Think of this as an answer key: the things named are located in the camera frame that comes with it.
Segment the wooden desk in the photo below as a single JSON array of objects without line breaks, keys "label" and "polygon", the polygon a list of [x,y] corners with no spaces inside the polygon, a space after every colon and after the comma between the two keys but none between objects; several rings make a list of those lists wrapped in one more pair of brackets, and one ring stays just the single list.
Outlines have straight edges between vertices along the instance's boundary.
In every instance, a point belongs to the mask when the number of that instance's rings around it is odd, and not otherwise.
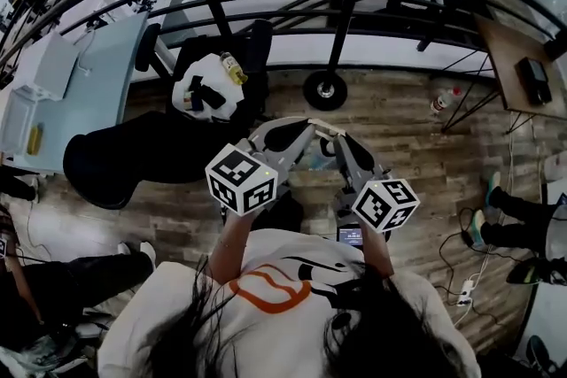
[{"label": "wooden desk", "polygon": [[[476,17],[478,32],[483,37],[498,81],[504,109],[567,120],[565,86],[555,64],[543,50],[543,44],[499,22]],[[516,71],[522,58],[533,58],[544,66],[549,79],[551,102],[530,104]]]}]

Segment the shoe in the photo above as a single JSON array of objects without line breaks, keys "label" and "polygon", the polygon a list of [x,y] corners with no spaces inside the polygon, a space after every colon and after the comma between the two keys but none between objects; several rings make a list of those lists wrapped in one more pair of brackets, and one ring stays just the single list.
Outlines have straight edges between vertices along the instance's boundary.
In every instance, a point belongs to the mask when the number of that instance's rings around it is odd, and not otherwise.
[{"label": "shoe", "polygon": [[486,197],[485,197],[486,206],[490,206],[490,195],[493,193],[494,189],[500,187],[500,179],[501,179],[500,172],[494,172],[493,176],[491,176],[490,180],[488,180],[488,191],[486,192]]},{"label": "shoe", "polygon": [[147,255],[151,260],[151,265],[153,269],[156,269],[156,251],[153,249],[153,246],[149,244],[147,241],[144,241],[140,244],[140,252]]},{"label": "shoe", "polygon": [[37,177],[34,177],[32,180],[32,188],[35,191],[35,198],[32,200],[32,204],[39,204],[39,179]]},{"label": "shoe", "polygon": [[131,255],[132,251],[126,243],[120,243],[118,244],[118,253],[120,255]]},{"label": "shoe", "polygon": [[483,225],[486,224],[485,214],[482,210],[477,210],[475,215],[472,217],[472,222],[470,223],[470,237],[474,242],[475,247],[482,247],[485,246],[486,243],[482,239],[482,235],[480,234],[480,229]]}]

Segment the table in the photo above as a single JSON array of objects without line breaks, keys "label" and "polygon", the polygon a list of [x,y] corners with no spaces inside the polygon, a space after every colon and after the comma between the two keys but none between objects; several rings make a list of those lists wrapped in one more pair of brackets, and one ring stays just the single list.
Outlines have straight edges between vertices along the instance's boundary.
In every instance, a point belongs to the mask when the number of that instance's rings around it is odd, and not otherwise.
[{"label": "table", "polygon": [[[484,39],[488,50],[485,62],[490,58],[493,65],[496,87],[494,87],[491,93],[475,104],[475,106],[465,112],[461,117],[454,120],[455,115],[460,111],[465,99],[476,84],[476,82],[473,81],[458,107],[455,109],[451,119],[449,119],[441,131],[446,132],[449,128],[466,119],[484,105],[490,103],[493,99],[498,97],[498,95],[502,98],[505,110],[518,113],[516,120],[506,134],[514,132],[536,115],[567,120],[567,103],[565,101],[566,94],[563,79],[561,74],[557,71],[554,62],[550,60],[546,54],[543,44],[528,35],[491,19],[475,15],[475,20],[477,22],[478,32]],[[538,60],[544,66],[552,96],[550,103],[544,105],[530,104],[524,86],[516,71],[516,64],[525,57]],[[522,114],[527,114],[528,118],[522,123],[517,124]]]},{"label": "table", "polygon": [[146,24],[147,13],[140,13],[83,36],[76,45],[89,74],[75,66],[63,100],[37,104],[31,124],[43,125],[41,148],[36,156],[14,156],[14,166],[62,174],[65,148],[75,135],[121,122]]}]

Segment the orange logo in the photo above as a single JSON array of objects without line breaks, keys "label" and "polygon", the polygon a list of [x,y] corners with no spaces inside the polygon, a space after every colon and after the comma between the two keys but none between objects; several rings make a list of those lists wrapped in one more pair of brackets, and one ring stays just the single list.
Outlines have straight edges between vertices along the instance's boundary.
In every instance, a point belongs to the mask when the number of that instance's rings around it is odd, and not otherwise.
[{"label": "orange logo", "polygon": [[[301,289],[299,289],[299,291],[297,291],[293,287],[280,285],[280,284],[276,283],[271,275],[269,275],[268,273],[263,273],[261,271],[258,271],[261,268],[275,269],[278,273],[280,273],[288,281],[290,281],[290,282],[301,282]],[[309,281],[294,281],[286,273],[284,273],[281,269],[278,269],[273,265],[266,264],[266,265],[258,266],[253,271],[250,271],[249,273],[242,274],[241,278],[246,276],[246,275],[255,275],[257,277],[260,277],[260,278],[264,279],[270,287],[272,287],[274,289],[280,289],[282,291],[285,291],[290,296],[290,298],[287,301],[283,301],[282,303],[270,303],[269,301],[265,301],[264,299],[257,297],[256,295],[253,295],[252,293],[250,293],[249,291],[246,291],[245,289],[241,289],[240,285],[238,284],[238,279],[231,281],[229,283],[229,288],[234,292],[235,295],[239,295],[240,297],[243,297],[245,300],[252,303],[258,309],[260,309],[261,311],[263,311],[265,313],[275,314],[275,313],[287,312],[290,309],[292,309],[293,307],[295,307],[296,305],[299,305],[303,301],[305,301],[307,299],[307,297],[309,296],[309,293],[311,292],[311,282],[309,282]]]}]

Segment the light blue table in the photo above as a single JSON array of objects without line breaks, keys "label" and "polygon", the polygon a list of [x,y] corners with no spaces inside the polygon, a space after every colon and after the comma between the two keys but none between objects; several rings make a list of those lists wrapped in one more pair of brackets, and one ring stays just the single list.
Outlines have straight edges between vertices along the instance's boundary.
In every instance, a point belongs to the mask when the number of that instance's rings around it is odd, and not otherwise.
[{"label": "light blue table", "polygon": [[43,124],[42,146],[37,156],[14,156],[13,166],[62,174],[65,148],[75,135],[122,121],[146,20],[147,13],[140,13],[99,28],[94,36],[83,36],[76,43],[82,52],[80,65],[90,73],[75,65],[63,100],[37,104],[32,126]]}]

